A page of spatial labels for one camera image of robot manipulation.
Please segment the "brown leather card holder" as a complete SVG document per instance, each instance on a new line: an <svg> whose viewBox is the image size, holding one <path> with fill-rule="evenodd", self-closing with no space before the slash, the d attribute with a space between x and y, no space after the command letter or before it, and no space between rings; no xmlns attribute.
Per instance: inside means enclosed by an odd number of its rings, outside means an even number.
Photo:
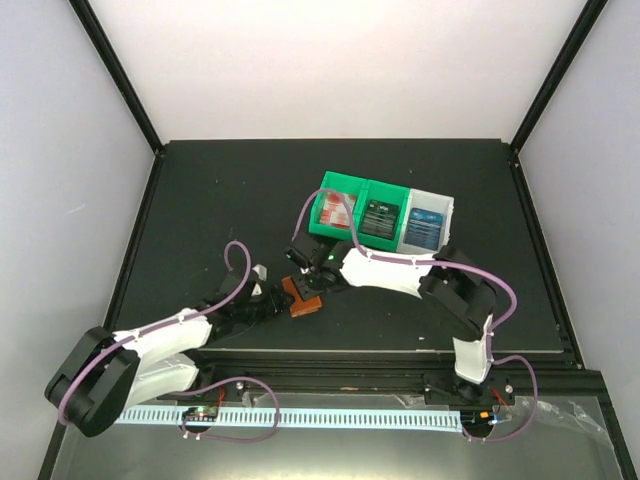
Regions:
<svg viewBox="0 0 640 480"><path fill-rule="evenodd" d="M287 294L293 297L289 306L292 318L318 312L323 304L319 295L314 294L302 274L285 277L282 286Z"/></svg>

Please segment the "black credit card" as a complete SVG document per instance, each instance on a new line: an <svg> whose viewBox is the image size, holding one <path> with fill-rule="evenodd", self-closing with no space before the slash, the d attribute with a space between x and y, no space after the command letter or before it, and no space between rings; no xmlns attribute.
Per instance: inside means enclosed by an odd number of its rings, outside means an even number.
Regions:
<svg viewBox="0 0 640 480"><path fill-rule="evenodd" d="M360 232L391 240L395 236L399 206L370 199L362 216Z"/></svg>

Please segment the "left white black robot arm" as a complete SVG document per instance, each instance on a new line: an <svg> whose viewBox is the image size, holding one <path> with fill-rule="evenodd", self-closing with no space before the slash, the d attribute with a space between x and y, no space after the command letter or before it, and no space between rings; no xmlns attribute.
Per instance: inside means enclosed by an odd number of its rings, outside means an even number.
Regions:
<svg viewBox="0 0 640 480"><path fill-rule="evenodd" d="M111 427L127 409L174 392L193 399L214 388L213 372L189 357L191 350L276 317L294 298L280 283L251 272L243 281L230 273L222 286L193 307L149 325L109 332L86 331L58 368L44 396L87 437Z"/></svg>

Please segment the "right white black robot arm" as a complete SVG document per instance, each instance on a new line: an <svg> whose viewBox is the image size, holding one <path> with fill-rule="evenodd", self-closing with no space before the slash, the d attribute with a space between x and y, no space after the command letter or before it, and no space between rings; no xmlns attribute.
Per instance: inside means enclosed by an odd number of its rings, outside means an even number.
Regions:
<svg viewBox="0 0 640 480"><path fill-rule="evenodd" d="M490 336L498 281L470 265L457 249L389 253L347 241L321 242L301 233L285 256L300 269L293 282L304 300L351 287L379 288L421 300L426 319L452 337L457 396L476 403L490 392Z"/></svg>

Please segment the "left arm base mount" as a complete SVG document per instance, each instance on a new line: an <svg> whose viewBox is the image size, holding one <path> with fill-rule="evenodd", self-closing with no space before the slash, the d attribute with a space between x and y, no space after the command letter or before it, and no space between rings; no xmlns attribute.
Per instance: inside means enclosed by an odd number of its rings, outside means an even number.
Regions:
<svg viewBox="0 0 640 480"><path fill-rule="evenodd" d="M231 374L225 373L217 369L201 370L194 382L186 388L185 391L172 391L163 395L159 395L146 401L149 405L177 405L180 401L186 401L188 404L195 405L197 402L203 402L205 405L221 406L224 402L233 402L241 397L246 383L239 384L234 381L216 388L211 388L216 382L220 382Z"/></svg>

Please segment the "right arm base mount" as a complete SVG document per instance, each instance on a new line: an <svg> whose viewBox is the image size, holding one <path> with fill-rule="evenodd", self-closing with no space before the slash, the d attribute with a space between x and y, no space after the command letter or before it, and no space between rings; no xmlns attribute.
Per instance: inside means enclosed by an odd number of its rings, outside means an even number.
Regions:
<svg viewBox="0 0 640 480"><path fill-rule="evenodd" d="M509 376L490 372L480 384L464 380L453 371L430 370L422 376L423 394L427 404L448 405L452 408L489 408L505 403L515 404Z"/></svg>

